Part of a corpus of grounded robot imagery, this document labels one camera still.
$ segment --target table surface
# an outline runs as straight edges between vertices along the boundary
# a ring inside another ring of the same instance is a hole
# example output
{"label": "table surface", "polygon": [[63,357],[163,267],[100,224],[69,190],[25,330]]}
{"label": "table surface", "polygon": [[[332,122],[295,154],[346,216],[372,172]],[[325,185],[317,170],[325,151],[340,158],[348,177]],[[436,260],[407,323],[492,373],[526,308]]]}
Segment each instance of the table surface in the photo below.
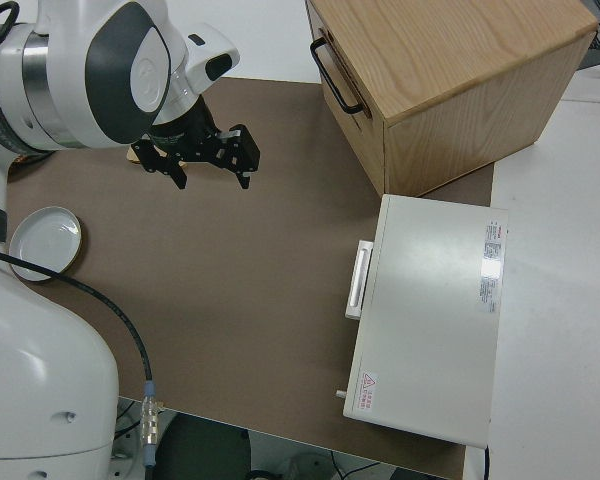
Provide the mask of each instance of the table surface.
{"label": "table surface", "polygon": [[[359,239],[380,199],[320,85],[223,79],[206,95],[224,129],[246,123],[260,171],[242,191],[208,165],[178,191],[124,149],[57,153],[13,175],[10,231],[49,205],[72,210],[85,240],[69,273],[134,320],[166,406],[441,477],[462,475],[463,446],[347,419],[357,323],[344,317]],[[486,167],[429,195],[487,204]],[[142,369],[117,319],[57,282],[32,285],[111,346],[120,394],[139,399]]]}

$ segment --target metal connector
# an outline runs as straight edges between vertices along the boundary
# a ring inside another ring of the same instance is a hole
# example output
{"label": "metal connector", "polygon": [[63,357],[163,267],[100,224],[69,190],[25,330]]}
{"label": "metal connector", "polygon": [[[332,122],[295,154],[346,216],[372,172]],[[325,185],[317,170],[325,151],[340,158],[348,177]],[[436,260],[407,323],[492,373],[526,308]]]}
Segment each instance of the metal connector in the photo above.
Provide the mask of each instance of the metal connector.
{"label": "metal connector", "polygon": [[153,467],[156,464],[155,454],[158,445],[158,414],[160,406],[155,397],[155,385],[146,382],[142,400],[142,449],[144,466]]}

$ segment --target sticker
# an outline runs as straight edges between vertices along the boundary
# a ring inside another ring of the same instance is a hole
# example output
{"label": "sticker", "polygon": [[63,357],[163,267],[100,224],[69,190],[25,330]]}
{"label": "sticker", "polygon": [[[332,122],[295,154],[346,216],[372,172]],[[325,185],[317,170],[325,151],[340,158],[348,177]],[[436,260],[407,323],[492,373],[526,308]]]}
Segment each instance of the sticker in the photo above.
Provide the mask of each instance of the sticker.
{"label": "sticker", "polygon": [[480,269],[480,296],[478,307],[483,312],[494,313],[500,301],[500,277],[502,276],[502,225],[491,221],[484,234],[482,268]]}
{"label": "sticker", "polygon": [[360,375],[360,394],[358,395],[358,401],[356,408],[370,412],[373,408],[373,397],[376,391],[376,385],[378,384],[378,374],[371,372],[361,372]]}

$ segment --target drawer handle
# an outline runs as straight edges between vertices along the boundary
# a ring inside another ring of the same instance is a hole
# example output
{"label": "drawer handle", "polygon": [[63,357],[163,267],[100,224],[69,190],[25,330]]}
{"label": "drawer handle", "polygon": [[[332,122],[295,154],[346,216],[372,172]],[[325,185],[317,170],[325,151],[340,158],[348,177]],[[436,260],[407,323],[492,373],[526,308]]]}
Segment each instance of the drawer handle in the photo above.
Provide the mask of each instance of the drawer handle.
{"label": "drawer handle", "polygon": [[342,108],[342,110],[344,110],[345,113],[353,115],[354,113],[361,112],[362,110],[364,110],[364,105],[362,103],[358,103],[357,105],[347,105],[347,102],[345,102],[344,98],[342,97],[340,90],[338,90],[338,87],[336,87],[336,84],[333,83],[333,80],[329,76],[327,69],[324,67],[324,65],[320,61],[320,58],[318,58],[318,54],[316,53],[316,50],[318,50],[318,48],[320,48],[326,44],[327,44],[327,41],[324,37],[320,37],[311,43],[311,56],[313,57],[313,60],[316,62],[316,65],[318,65],[318,70],[320,70],[320,73],[324,77],[325,82],[327,82],[327,85],[329,85],[329,88],[333,92],[333,96],[336,97],[336,100],[338,101],[340,108]]}
{"label": "drawer handle", "polygon": [[364,292],[367,288],[367,275],[369,274],[369,264],[371,263],[371,254],[373,252],[373,242],[360,240],[358,242],[358,253],[356,254],[356,263],[351,275],[351,288],[349,289],[349,300],[344,316],[352,320],[360,320],[362,316],[362,302]]}

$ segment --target wooden drawer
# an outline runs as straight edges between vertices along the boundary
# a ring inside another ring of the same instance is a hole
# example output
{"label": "wooden drawer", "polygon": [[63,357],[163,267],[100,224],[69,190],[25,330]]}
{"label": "wooden drawer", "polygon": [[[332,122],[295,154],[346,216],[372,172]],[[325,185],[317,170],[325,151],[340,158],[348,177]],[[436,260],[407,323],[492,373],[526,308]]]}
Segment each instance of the wooden drawer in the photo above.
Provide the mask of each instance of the wooden drawer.
{"label": "wooden drawer", "polygon": [[534,143],[597,28],[579,0],[307,0],[307,11],[338,124],[378,193],[409,196]]}
{"label": "wooden drawer", "polygon": [[384,164],[384,123],[377,107],[368,100],[369,96],[360,91],[355,81],[351,78],[349,69],[338,46],[320,19],[311,3],[307,3],[311,30],[314,39],[325,39],[325,45],[316,49],[327,74],[333,81],[346,105],[361,105],[362,112],[349,114],[345,112],[334,92],[326,82],[323,82],[324,97],[340,125],[351,148],[356,153],[371,183],[379,195],[385,191],[385,164]]}

